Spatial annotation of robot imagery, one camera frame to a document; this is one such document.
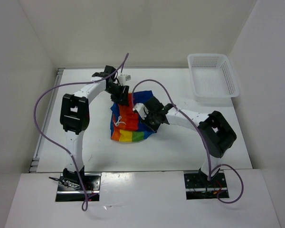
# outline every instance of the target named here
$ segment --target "plastic basket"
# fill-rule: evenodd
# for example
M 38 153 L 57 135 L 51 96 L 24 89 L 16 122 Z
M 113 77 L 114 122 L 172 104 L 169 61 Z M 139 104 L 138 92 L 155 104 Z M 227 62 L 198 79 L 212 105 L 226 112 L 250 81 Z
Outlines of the plastic basket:
M 227 56 L 190 54 L 189 70 L 197 98 L 230 98 L 239 95 L 238 85 Z

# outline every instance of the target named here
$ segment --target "colorful cloth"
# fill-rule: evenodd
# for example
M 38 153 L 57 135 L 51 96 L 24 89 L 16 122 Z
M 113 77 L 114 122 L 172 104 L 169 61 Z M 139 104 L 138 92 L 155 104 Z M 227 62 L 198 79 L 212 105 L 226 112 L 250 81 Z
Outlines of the colorful cloth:
M 153 97 L 152 91 L 133 94 L 134 103 L 145 103 Z M 148 138 L 154 132 L 141 123 L 141 117 L 133 112 L 132 96 L 128 94 L 129 106 L 114 103 L 111 107 L 111 139 L 119 142 L 138 142 Z

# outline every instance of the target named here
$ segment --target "purple cable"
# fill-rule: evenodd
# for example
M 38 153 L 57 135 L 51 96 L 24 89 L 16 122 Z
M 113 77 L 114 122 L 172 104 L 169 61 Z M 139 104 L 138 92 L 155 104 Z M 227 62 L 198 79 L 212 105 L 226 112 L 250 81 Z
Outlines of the purple cable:
M 83 183 L 83 181 L 82 181 L 82 178 L 81 178 L 81 176 L 80 176 L 80 174 L 79 174 L 79 169 L 78 169 L 78 166 L 77 166 L 77 164 L 76 164 L 76 161 L 75 161 L 75 159 L 74 159 L 72 153 L 71 153 L 66 147 L 64 147 L 63 145 L 61 145 L 61 144 L 55 142 L 54 140 L 48 138 L 48 137 L 42 132 L 42 130 L 40 129 L 40 127 L 39 127 L 39 125 L 38 125 L 38 123 L 37 123 L 37 119 L 36 119 L 37 106 L 38 106 L 40 100 L 41 100 L 47 93 L 49 93 L 50 91 L 52 91 L 52 90 L 54 90 L 54 89 L 56 89 L 56 88 L 63 87 L 63 86 L 67 86 L 67 85 L 70 86 L 70 85 L 93 84 L 93 83 L 98 83 L 98 82 L 101 82 L 101 81 L 103 81 L 103 80 L 108 79 L 109 77 L 111 77 L 112 75 L 114 75 L 121 67 L 124 66 L 124 64 L 125 64 L 125 62 L 126 62 L 128 56 L 129 56 L 129 53 L 126 54 L 126 56 L 125 56 L 123 62 L 121 63 L 121 65 L 120 65 L 112 74 L 108 75 L 107 77 L 104 77 L 104 78 L 102 78 L 102 79 L 100 79 L 100 80 L 96 80 L 96 81 L 90 81 L 90 82 L 73 82 L 73 83 L 65 83 L 65 84 L 57 85 L 57 86 L 55 86 L 55 87 L 53 87 L 53 88 L 50 88 L 50 89 L 48 89 L 47 91 L 45 91 L 45 92 L 37 99 L 37 101 L 36 101 L 36 103 L 35 103 L 35 106 L 34 106 L 34 123 L 35 123 L 35 126 L 36 126 L 37 130 L 39 131 L 39 133 L 40 133 L 45 139 L 49 140 L 51 143 L 53 143 L 53 144 L 59 146 L 60 148 L 62 148 L 63 150 L 65 150 L 65 151 L 71 156 L 71 158 L 72 158 L 72 161 L 73 161 L 73 163 L 74 163 L 74 166 L 75 166 L 75 169 L 76 169 L 78 178 L 79 178 L 80 185 L 81 185 L 81 187 L 82 187 L 82 189 L 83 189 L 83 191 L 84 191 L 84 195 L 85 195 L 85 201 L 84 201 L 84 202 L 82 203 L 82 205 L 81 205 L 81 209 L 82 209 L 83 211 L 87 211 L 87 208 L 88 208 L 88 199 L 89 199 L 89 197 L 88 197 L 88 195 L 87 195 L 87 192 L 86 192 L 84 183 Z
M 222 203 L 226 203 L 226 204 L 231 204 L 231 203 L 237 202 L 237 201 L 242 197 L 243 192 L 244 192 L 244 183 L 243 183 L 243 180 L 242 180 L 241 176 L 239 175 L 239 173 L 238 173 L 234 168 L 232 168 L 230 165 L 227 165 L 227 164 L 218 165 L 217 167 L 215 167 L 214 169 L 211 170 L 210 152 L 209 152 L 209 148 L 208 148 L 208 145 L 207 145 L 207 143 L 206 143 L 206 140 L 205 140 L 204 136 L 201 134 L 200 130 L 198 129 L 198 127 L 196 126 L 196 124 L 191 120 L 191 118 L 188 117 L 181 109 L 178 109 L 178 108 L 177 108 L 176 104 L 172 101 L 172 98 L 171 98 L 171 96 L 170 96 L 168 90 L 163 86 L 162 83 L 160 83 L 159 81 L 156 81 L 156 80 L 154 80 L 154 79 L 146 79 L 146 80 L 143 80 L 143 81 L 137 83 L 136 86 L 134 87 L 133 91 L 132 91 L 132 94 L 131 94 L 131 97 L 132 97 L 132 107 L 134 107 L 134 99 L 133 99 L 134 91 L 135 91 L 135 89 L 137 88 L 137 86 L 140 85 L 140 84 L 143 83 L 143 82 L 155 82 L 155 83 L 159 84 L 159 85 L 164 89 L 164 91 L 166 92 L 166 94 L 167 94 L 167 96 L 168 96 L 168 99 L 170 100 L 172 106 L 173 106 L 176 110 L 178 110 L 178 111 L 193 125 L 193 127 L 195 128 L 195 130 L 196 130 L 196 131 L 198 132 L 198 134 L 200 135 L 200 137 L 201 137 L 201 139 L 202 139 L 202 142 L 203 142 L 203 144 L 204 144 L 204 147 L 205 147 L 205 149 L 206 149 L 206 153 L 207 153 L 208 168 L 209 168 L 209 173 L 208 173 L 208 177 L 207 177 L 207 180 L 208 180 L 208 181 L 211 179 L 211 174 L 212 174 L 216 169 L 218 169 L 218 168 L 221 167 L 221 166 L 227 166 L 227 167 L 229 167 L 230 169 L 232 169 L 232 170 L 236 173 L 236 175 L 238 176 L 239 180 L 241 181 L 241 186 L 242 186 L 242 190 L 241 190 L 241 193 L 240 193 L 239 197 L 236 198 L 236 199 L 233 200 L 233 201 L 230 201 L 230 202 L 222 201 L 222 200 L 219 198 L 220 193 L 223 192 L 223 191 L 221 191 L 221 192 L 219 192 L 219 193 L 217 194 L 217 198 L 218 198 L 219 201 L 221 201 Z

